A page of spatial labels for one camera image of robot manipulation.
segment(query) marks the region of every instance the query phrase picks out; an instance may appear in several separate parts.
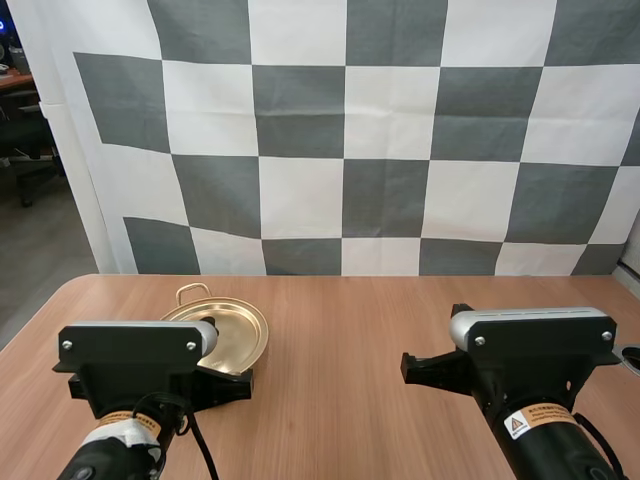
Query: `orange label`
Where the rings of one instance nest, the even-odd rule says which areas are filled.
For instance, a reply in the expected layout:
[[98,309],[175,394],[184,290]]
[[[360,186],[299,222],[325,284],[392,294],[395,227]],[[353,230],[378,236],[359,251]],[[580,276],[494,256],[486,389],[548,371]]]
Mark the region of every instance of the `orange label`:
[[578,424],[563,406],[555,403],[536,403],[509,415],[504,421],[504,426],[515,440],[532,428],[553,422]]
[[[98,422],[98,427],[111,425],[112,423],[121,422],[122,420],[128,420],[130,418],[131,412],[128,412],[126,410],[111,412],[100,419],[100,421]],[[136,414],[136,420],[138,420],[138,422],[140,422],[143,427],[149,430],[154,437],[158,438],[161,430],[160,424],[158,422],[153,420],[151,417],[147,417],[146,415],[143,415],[141,413]]]

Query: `brass pan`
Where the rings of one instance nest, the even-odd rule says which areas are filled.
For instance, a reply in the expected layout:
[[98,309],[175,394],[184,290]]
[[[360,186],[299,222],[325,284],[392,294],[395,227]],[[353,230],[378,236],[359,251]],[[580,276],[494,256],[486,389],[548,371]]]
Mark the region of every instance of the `brass pan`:
[[[187,290],[201,288],[206,298],[182,303]],[[218,344],[198,365],[218,372],[240,374],[250,368],[264,352],[269,339],[269,327],[264,315],[250,303],[236,298],[212,297],[204,283],[185,285],[176,292],[178,306],[162,320],[194,322],[213,317],[220,332]]]

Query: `metal handle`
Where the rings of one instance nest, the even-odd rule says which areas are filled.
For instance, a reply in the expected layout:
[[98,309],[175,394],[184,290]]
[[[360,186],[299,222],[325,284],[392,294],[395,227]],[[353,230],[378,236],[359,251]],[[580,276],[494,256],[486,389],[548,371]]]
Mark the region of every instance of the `metal handle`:
[[176,292],[176,303],[178,306],[182,305],[182,294],[188,290],[193,290],[194,288],[202,288],[205,292],[207,292],[207,297],[211,297],[211,290],[204,283],[190,283],[189,285],[185,285],[184,287],[178,289]]
[[625,367],[640,377],[640,369],[634,365],[634,360],[640,362],[640,345],[616,345],[613,347],[613,353]]

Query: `cable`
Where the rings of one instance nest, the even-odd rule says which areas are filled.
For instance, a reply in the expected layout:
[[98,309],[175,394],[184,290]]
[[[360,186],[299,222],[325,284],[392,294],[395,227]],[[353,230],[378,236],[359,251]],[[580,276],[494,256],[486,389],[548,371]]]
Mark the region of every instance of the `cable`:
[[209,470],[211,480],[220,480],[218,471],[216,470],[216,465],[213,461],[213,457],[211,456],[211,452],[209,451],[207,443],[205,442],[204,437],[202,436],[202,432],[200,431],[200,427],[198,426],[198,422],[196,420],[195,413],[193,412],[193,406],[191,405],[191,402],[179,395],[165,392],[153,392],[145,395],[140,400],[138,400],[138,402],[133,407],[133,410],[131,411],[131,417],[135,418],[138,414],[138,411],[140,410],[140,407],[145,402],[148,402],[150,400],[155,400],[160,403],[169,403],[181,409],[182,414],[187,417],[187,425],[183,430],[176,432],[176,435],[181,437],[183,435],[186,435],[189,430],[193,432],[193,437],[195,438],[204,461],[207,464],[207,469]]
[[636,272],[633,268],[623,262],[622,259],[619,259],[616,265],[618,265],[622,270],[631,275],[636,282],[640,282],[640,274],[638,274],[638,272]]
[[611,445],[609,445],[609,442],[607,442],[607,440],[598,431],[595,425],[593,425],[593,423],[587,420],[587,418],[580,413],[576,413],[573,417],[576,419],[576,422],[582,425],[582,428],[584,428],[587,432],[589,432],[589,434],[596,440],[596,442],[600,444],[600,446],[602,447],[602,450],[604,451],[605,455],[609,459],[609,463],[611,464],[611,467],[613,468],[613,472],[616,474],[616,477],[618,477],[619,480],[629,480],[629,478],[624,475],[624,471],[622,470],[622,464],[620,463],[620,460],[618,460],[618,457],[616,456],[616,453],[613,451],[613,448],[611,448]]

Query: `wooden table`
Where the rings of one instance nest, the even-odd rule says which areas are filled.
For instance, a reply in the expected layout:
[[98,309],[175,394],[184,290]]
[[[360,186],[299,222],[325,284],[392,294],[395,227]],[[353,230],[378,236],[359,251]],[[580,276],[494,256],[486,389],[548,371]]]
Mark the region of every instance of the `wooden table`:
[[[0,352],[0,478],[54,479],[95,426],[55,374],[56,338],[80,320],[159,319],[179,287],[204,281],[243,298],[271,328],[254,398],[198,414],[223,480],[512,479],[474,401],[406,386],[400,357],[450,351],[451,305],[594,306],[640,341],[640,303],[613,278],[86,276],[63,286]],[[640,379],[596,370],[578,397],[640,478]],[[206,479],[191,435],[162,480]]]
[[15,68],[9,69],[9,73],[0,76],[0,91],[13,89],[24,85],[33,85],[33,76],[30,73],[22,75]]

